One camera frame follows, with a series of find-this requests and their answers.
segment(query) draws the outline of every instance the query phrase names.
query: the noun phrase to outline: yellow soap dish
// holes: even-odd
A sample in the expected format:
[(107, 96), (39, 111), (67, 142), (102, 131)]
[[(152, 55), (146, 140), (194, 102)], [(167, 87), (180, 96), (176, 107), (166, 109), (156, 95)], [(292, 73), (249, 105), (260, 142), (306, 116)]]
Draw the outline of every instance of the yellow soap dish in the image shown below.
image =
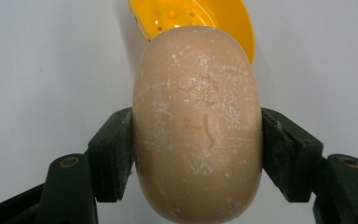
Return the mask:
[(249, 61), (255, 59), (255, 33), (241, 0), (129, 0), (130, 9), (147, 40), (181, 26), (211, 26), (234, 36)]

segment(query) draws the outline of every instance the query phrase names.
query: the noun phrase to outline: white wall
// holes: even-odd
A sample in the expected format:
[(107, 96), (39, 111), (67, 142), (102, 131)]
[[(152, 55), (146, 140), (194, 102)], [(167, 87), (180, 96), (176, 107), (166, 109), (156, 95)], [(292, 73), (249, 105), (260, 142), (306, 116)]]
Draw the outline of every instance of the white wall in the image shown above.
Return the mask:
[[(315, 135), (325, 156), (358, 157), (358, 1), (245, 2), (262, 106)], [(0, 202), (42, 183), (53, 160), (84, 152), (131, 106), (145, 45), (126, 0), (0, 1)], [(287, 203), (264, 174), (231, 223), (314, 223), (311, 200)], [(100, 223), (168, 223), (136, 175), (122, 202), (98, 206)]]

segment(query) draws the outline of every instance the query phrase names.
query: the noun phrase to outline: white background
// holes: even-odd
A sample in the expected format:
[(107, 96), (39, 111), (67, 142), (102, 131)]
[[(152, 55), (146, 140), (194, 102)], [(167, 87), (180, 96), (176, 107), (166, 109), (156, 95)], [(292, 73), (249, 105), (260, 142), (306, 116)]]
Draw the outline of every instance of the white background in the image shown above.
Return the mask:
[[(358, 157), (358, 1), (246, 0), (257, 39), (262, 106)], [(115, 111), (131, 106), (147, 43), (126, 0), (0, 1), (0, 202), (34, 187), (60, 156), (84, 152)], [(314, 223), (263, 174), (251, 207), (230, 223)], [(98, 204), (100, 223), (168, 223), (132, 175), (124, 200)]]

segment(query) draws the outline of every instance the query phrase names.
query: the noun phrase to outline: soap bar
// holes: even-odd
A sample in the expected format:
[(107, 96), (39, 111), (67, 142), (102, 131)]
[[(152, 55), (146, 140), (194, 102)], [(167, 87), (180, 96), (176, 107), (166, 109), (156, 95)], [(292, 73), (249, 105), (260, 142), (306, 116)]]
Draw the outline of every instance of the soap bar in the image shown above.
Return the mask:
[(141, 58), (134, 156), (147, 201), (177, 223), (219, 223), (252, 202), (262, 170), (255, 76), (241, 45), (201, 26), (158, 35)]

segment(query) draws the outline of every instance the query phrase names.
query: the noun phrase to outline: yellow plastic dish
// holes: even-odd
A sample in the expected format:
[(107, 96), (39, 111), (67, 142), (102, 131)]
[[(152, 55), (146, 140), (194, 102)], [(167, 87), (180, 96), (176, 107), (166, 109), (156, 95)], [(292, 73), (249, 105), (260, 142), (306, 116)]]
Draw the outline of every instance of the yellow plastic dish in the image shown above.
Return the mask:
[(129, 0), (130, 9), (147, 40), (181, 26), (211, 26), (234, 36), (250, 63), (255, 59), (255, 33), (241, 0)]

